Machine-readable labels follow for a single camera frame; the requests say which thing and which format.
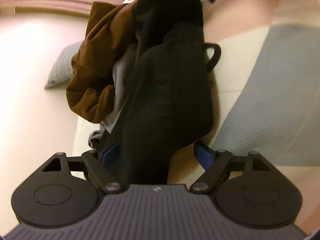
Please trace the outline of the black pants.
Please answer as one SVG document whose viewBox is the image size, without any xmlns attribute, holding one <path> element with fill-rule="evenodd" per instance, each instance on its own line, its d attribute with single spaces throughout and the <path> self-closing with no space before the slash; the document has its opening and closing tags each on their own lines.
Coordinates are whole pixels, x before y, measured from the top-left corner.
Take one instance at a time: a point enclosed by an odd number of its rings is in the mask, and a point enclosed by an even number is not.
<svg viewBox="0 0 320 240">
<path fill-rule="evenodd" d="M 207 135 L 213 103 L 205 63 L 200 0 L 138 0 L 138 55 L 129 95 L 106 148 L 120 145 L 110 168 L 121 185 L 165 184 L 173 154 Z"/>
</svg>

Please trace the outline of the checkered pastel bed quilt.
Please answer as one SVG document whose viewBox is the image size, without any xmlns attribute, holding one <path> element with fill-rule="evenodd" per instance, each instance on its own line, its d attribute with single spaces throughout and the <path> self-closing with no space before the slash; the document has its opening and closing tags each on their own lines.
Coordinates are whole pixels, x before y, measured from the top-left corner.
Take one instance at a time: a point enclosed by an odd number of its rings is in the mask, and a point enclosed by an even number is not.
<svg viewBox="0 0 320 240">
<path fill-rule="evenodd" d="M 296 224 L 319 228 L 319 0 L 201 0 L 214 125 L 203 141 L 256 151 L 303 195 Z"/>
</svg>

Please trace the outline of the grey garment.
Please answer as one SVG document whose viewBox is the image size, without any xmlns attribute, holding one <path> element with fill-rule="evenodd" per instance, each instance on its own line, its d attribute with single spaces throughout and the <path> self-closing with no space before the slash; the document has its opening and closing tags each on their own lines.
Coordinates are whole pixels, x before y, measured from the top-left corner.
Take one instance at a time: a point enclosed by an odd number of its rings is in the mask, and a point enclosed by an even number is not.
<svg viewBox="0 0 320 240">
<path fill-rule="evenodd" d="M 88 145 L 93 150 L 98 149 L 104 132 L 112 132 L 112 129 L 114 128 L 119 118 L 119 115 L 123 109 L 123 105 L 127 101 L 127 92 L 124 87 L 124 82 L 134 67 L 136 60 L 136 52 L 137 45 L 130 44 L 123 57 L 115 63 L 112 69 L 112 77 L 115 87 L 113 110 L 100 123 L 99 129 L 93 131 L 89 135 Z"/>
</svg>

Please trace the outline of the grey knit cushion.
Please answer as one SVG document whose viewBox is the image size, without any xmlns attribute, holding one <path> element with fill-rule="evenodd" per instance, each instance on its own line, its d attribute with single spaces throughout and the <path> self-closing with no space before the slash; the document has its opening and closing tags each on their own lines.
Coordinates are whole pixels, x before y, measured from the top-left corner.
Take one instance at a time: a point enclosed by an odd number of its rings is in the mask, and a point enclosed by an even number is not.
<svg viewBox="0 0 320 240">
<path fill-rule="evenodd" d="M 70 81 L 73 75 L 71 60 L 79 51 L 82 42 L 76 42 L 63 48 L 49 73 L 45 89 Z"/>
</svg>

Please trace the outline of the brown garment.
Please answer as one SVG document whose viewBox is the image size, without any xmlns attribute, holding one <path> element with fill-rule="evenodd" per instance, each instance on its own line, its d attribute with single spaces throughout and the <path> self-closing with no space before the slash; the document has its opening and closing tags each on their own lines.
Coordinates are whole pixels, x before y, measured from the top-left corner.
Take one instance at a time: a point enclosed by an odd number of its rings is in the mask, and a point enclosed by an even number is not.
<svg viewBox="0 0 320 240">
<path fill-rule="evenodd" d="M 112 71 L 132 42 L 135 6 L 135 2 L 93 2 L 85 39 L 71 60 L 73 75 L 66 88 L 68 105 L 75 114 L 94 124 L 113 111 Z"/>
</svg>

